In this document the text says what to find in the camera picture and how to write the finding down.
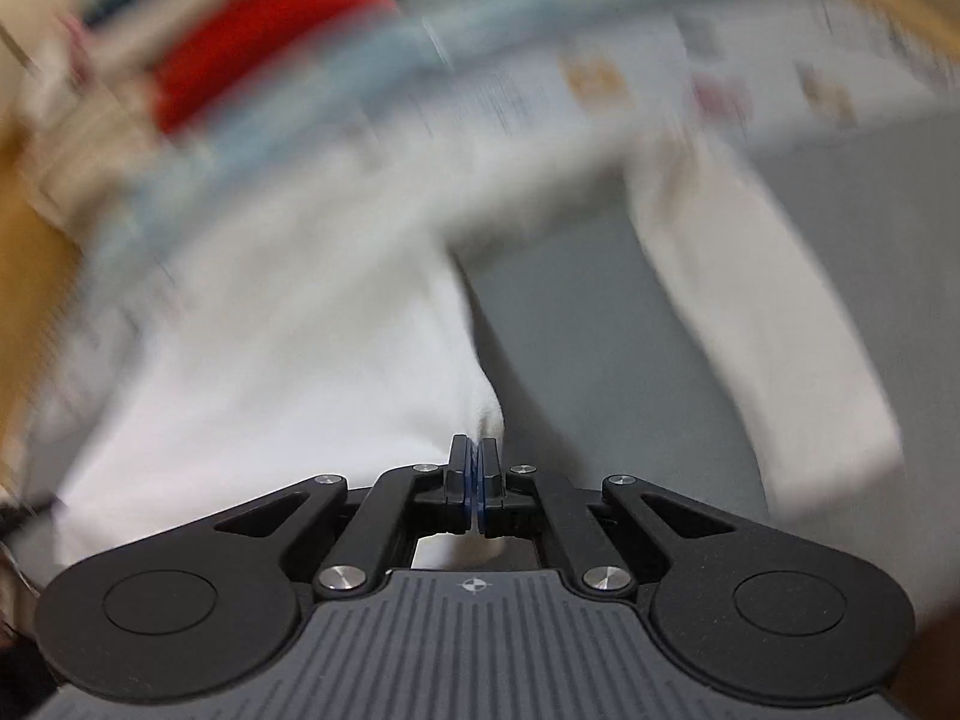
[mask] white fabric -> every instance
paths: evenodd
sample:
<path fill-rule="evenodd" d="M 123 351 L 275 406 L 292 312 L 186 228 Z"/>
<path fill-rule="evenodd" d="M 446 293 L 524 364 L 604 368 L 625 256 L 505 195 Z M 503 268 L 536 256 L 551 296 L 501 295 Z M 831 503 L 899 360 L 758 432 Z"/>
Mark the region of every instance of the white fabric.
<path fill-rule="evenodd" d="M 61 490 L 61 560 L 315 473 L 368 485 L 393 466 L 443 463 L 457 432 L 498 435 L 445 245 L 529 230 L 588 200 L 611 169 L 744 416 L 775 508 L 846 493 L 896 462 L 896 423 L 846 312 L 721 146 L 630 122 L 397 143 L 406 152 L 382 170 L 370 161 L 382 152 L 306 154 L 174 264 L 184 307 Z"/>

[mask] crosshair logo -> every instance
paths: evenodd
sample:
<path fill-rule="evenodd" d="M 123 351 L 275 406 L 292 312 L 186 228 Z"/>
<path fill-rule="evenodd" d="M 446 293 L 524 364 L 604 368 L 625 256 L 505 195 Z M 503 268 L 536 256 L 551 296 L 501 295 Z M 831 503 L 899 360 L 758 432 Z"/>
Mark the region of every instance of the crosshair logo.
<path fill-rule="evenodd" d="M 491 586 L 491 584 L 488 581 L 483 581 L 480 579 L 480 577 L 471 577 L 467 581 L 461 583 L 460 586 L 468 593 L 476 595 L 478 592 L 483 592 L 486 590 Z"/>

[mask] triangular cutout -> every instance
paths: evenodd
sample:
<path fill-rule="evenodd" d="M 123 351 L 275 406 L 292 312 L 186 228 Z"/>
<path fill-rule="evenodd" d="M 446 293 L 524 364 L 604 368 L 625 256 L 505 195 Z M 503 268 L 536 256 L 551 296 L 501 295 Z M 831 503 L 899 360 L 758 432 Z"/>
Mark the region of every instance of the triangular cutout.
<path fill-rule="evenodd" d="M 309 498 L 304 493 L 292 493 L 270 503 L 251 509 L 249 512 L 237 514 L 236 517 L 224 520 L 214 526 L 214 530 L 221 533 L 237 533 L 238 536 L 250 538 L 266 538 L 280 528 L 293 512 L 296 512 Z"/>
<path fill-rule="evenodd" d="M 671 501 L 668 498 L 661 498 L 659 495 L 643 495 L 643 501 L 651 509 L 654 509 L 656 516 L 662 519 L 670 530 L 681 538 L 703 538 L 704 536 L 716 536 L 719 533 L 731 533 L 733 527 L 726 522 L 721 522 L 713 517 L 707 517 L 707 514 L 694 512 L 683 504 Z"/>

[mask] screw head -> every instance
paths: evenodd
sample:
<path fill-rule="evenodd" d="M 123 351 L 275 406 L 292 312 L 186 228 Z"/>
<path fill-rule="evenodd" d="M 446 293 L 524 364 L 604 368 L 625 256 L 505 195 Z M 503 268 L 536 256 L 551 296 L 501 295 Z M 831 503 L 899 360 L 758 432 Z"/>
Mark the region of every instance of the screw head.
<path fill-rule="evenodd" d="M 598 565 L 584 572 L 584 584 L 594 590 L 622 590 L 631 576 L 618 565 Z"/>
<path fill-rule="evenodd" d="M 320 571 L 318 579 L 328 590 L 352 590 L 361 586 L 367 575 L 355 565 L 331 565 Z"/>

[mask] gray ribbed panel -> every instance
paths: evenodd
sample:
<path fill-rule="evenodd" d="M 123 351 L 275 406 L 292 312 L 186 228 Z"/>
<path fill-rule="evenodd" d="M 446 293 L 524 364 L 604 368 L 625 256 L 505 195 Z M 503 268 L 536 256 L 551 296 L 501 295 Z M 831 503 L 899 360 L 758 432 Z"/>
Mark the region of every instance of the gray ribbed panel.
<path fill-rule="evenodd" d="M 477 592 L 464 582 L 482 579 Z M 623 604 L 553 571 L 397 571 L 371 598 L 322 605 L 276 664 L 215 696 L 127 707 L 66 688 L 38 720 L 893 720 L 878 696 L 752 707 L 691 680 Z"/>

